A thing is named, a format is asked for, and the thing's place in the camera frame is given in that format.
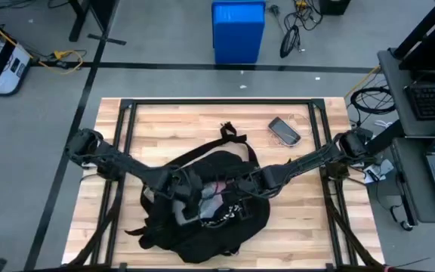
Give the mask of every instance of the blue plastic container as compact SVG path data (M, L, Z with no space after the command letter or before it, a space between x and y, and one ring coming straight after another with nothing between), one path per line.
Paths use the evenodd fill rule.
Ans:
M216 63L256 63L264 30L264 0L214 0L212 38Z

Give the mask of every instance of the wire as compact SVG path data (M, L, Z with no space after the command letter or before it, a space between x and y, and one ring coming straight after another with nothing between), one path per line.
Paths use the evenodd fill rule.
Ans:
M13 9L26 8L35 2L36 0L6 1L3 3L1 3L0 1L0 10L6 8L13 8Z
M7 41L7 42L9 42L9 43L11 43L15 48L19 48L19 46L17 45L17 43L16 42L14 42L11 38L9 38L6 34L4 34L1 30L0 30L0 36L2 36L3 38L5 38L5 40ZM29 58L30 59L34 59L35 57L33 57L30 53L28 53L28 52L26 52L26 51L24 51L28 56L29 56ZM60 72L60 71L58 71L58 70L56 70L56 69L53 69L53 68L51 68L51 67L49 67L48 65L46 65L45 63L43 63L43 62L41 62L40 60L38 60L38 64L40 64L41 66L44 66L44 67L46 67L46 68L48 68L51 72L53 72L53 73L57 73L57 74L60 74L60 75L68 75L68 74L70 74L70 73L73 73L73 72L75 72L82 64L83 64L83 58L82 58L82 56L78 53L78 52L76 52L76 51L74 51L74 50L69 50L69 51L67 51L67 52L71 52L71 54L75 54L78 58L79 58L79 64L77 64L75 67L73 67L70 71L66 71L66 72Z
M301 51L299 27L303 27L306 31L311 31L321 24L323 19L322 14L316 8L313 0L292 0L292 2L295 11L287 14L283 19L283 25L285 26L286 31L281 27L281 23L279 22L279 7L277 5L272 5L268 9L274 15L279 28L285 34L279 47L279 56L281 58L287 57L293 51L293 48ZM318 14L318 20L315 20L313 17L314 14Z
M349 180L349 181L353 181L353 182L355 182L355 183L357 183L357 184L360 184L360 185L363 185L363 186L367 187L367 185L366 185L365 183L363 183L363 182L361 182L361 181L358 181L358 180L356 180L355 178L347 177L347 180Z
M422 258L422 259L419 259L419 260L417 260L417 261L411 261L411 262L409 262L409 263L407 263L407 264L392 265L391 267L405 267L406 265L417 264L417 263L420 262L420 261L426 261L426 260L429 260L429 259L431 259L431 257Z
M375 66L366 76L364 76L359 83L355 84L355 86L352 87L351 90L349 90L345 94L345 98L347 98L351 93L353 93L359 86L361 86L362 83L364 83L365 80L367 80L371 74L376 73L381 68L380 65Z
M389 208L386 208L386 207L384 206L384 204L382 204L381 199L378 197L378 184L380 183L380 176L379 176L378 178L379 178L379 181L376 181L376 182L375 182L375 198L377 199L378 204L380 204L381 207L382 207L384 210L389 211Z
M98 176L98 173L85 175L82 178L80 178L80 182L84 181L85 179L87 179L89 177L94 177L94 176Z
M307 120L310 123L310 129L308 130L308 135L311 135L312 131L311 131L311 121L304 115L300 114L300 113L292 113L290 115L288 115L288 118L286 119L286 121L288 123L290 123L290 120L293 119L293 121L295 121L295 124L298 125L298 123L296 122L296 118L295 115L300 116L301 118Z
M376 98L376 96L380 94L384 94L384 96L381 99ZM366 102L366 97L371 97L372 99L377 100L378 101L377 105L375 105L375 107L371 107L370 105L368 105ZM393 112L396 109L395 104L392 104L387 108L381 108L382 106L385 106L386 104L390 103L392 100L393 98L390 95L389 89L385 87L363 88L352 94L352 97L350 98L350 103L347 105L347 109L350 106L355 107L359 118L356 122L355 121L352 122L355 122L356 126L360 127L372 114L384 115ZM368 115L364 118L363 121L360 112L368 113Z
M51 3L53 3L55 0L48 0L48 3L46 4L47 7L49 9L53 9L53 8L59 8L59 7L63 7L64 5L68 5L69 1L63 2L61 4L57 4L57 5L51 5Z

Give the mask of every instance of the backpack strap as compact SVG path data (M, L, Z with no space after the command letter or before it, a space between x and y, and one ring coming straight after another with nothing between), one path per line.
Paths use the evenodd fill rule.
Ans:
M209 142L207 144L203 144L200 147L197 147L194 150L191 150L184 155L181 155L172 161L168 162L166 165L177 165L177 166L183 166L187 163L193 161L194 159L199 158L200 156L206 154L207 152L211 151L215 147L219 147L223 144L227 144L229 142L233 142L236 144L244 144L246 145L246 148L248 149L248 158L249 162L254 163L256 166L259 166L258 164L258 158L256 157L255 151L249 146L248 143L246 143L247 137L246 135L240 135L237 136L237 131L231 125L230 122L225 123L221 127L221 139L217 139L215 141Z
M88 243L80 251L80 253L70 263L68 263L67 266L72 266L72 265L80 266L87 261L88 256L90 256L91 252L94 250L95 244L102 238L103 233L105 232L106 228L109 226L110 222L112 222L113 219L117 216L119 207L116 205L116 203L117 201L114 200L112 206L110 207L105 218L103 219L103 222L97 225L97 229L95 230L94 234L91 236Z
M236 144L246 145L246 148L248 150L249 162L251 162L255 166L259 166L258 158L256 157L255 151L251 148L251 146L249 146L248 143L246 143L246 135L237 136L237 131L230 122L222 125L220 131L221 139L217 139L207 144L203 144L202 146L197 147L196 149L191 150L173 159L166 165L176 165L182 167L187 163L192 162L194 159L203 156L215 147L219 147L223 144L233 142ZM162 226L168 223L167 220L172 213L172 210L169 209L169 205L171 205L169 201L171 200L156 196L152 208L150 209L150 211L148 211L149 217L145 220L146 227L142 227L136 230L125 231L128 235L141 235L142 237L140 238L139 243L143 249L148 249L155 244L159 244L159 246L161 246L162 248L170 248L171 244L169 242L171 240L171 237L168 237L168 235L171 235L171 233L168 232L168 230L162 229Z

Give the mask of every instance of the wooden table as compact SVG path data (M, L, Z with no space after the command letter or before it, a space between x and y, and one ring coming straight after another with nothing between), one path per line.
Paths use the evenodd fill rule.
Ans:
M118 98L104 98L100 104L95 130L102 133L109 143L113 142L119 103ZM325 104L332 136L350 129L344 99L325 98ZM280 146L270 137L267 125L276 116L288 120L302 136L299 145L293 148ZM220 124L231 121L239 134L248 135L248 142L255 149L261 166L281 164L288 158L295 159L315 150L307 118L309 114L305 105L139 105L130 154L147 165L162 165L188 150L220 138ZM120 140L121 149L124 139L125 130ZM247 159L245 148L237 144L227 144L221 149ZM363 179L359 172L351 174L355 179ZM103 184L104 180L99 177L82 182L63 263L76 257L94 232ZM333 263L318 170L293 178L279 196L271 199L271 216L267 226L243 243L237 256L216 256L202 264L185 264L175 253L156 247L144 250L139 246L138 237L124 233L124 230L144 226L147 214L139 202L141 187L136 177L127 175L113 256L114 267L120 262L127 262L129 267L149 268L322 268L327 262ZM345 181L344 196L353 232L374 258L383 263L366 188ZM100 251L102 261L106 239L103 238ZM342 236L341 251L347 262Z

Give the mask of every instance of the table leg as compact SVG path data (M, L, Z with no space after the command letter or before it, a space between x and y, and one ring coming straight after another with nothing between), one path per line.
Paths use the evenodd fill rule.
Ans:
M82 31L83 23L85 22L85 17L87 15L88 9L90 8L90 2L89 0L84 0L82 5L79 4L78 0L68 0L68 2L76 14L75 23L73 24L72 31L69 33L68 39L71 42L76 42L79 40L80 32Z

